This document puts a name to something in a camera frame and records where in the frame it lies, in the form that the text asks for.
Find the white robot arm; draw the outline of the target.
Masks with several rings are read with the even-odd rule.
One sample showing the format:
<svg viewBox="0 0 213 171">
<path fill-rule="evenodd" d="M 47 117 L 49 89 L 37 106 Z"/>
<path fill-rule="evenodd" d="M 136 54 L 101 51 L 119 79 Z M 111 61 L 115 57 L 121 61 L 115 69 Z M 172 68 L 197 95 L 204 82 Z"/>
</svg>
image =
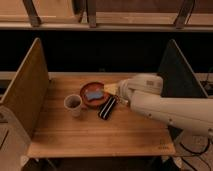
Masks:
<svg viewBox="0 0 213 171">
<path fill-rule="evenodd" d="M 163 97 L 163 79 L 137 74 L 117 84 L 117 95 L 136 113 L 171 126 L 213 137 L 213 98 Z"/>
</svg>

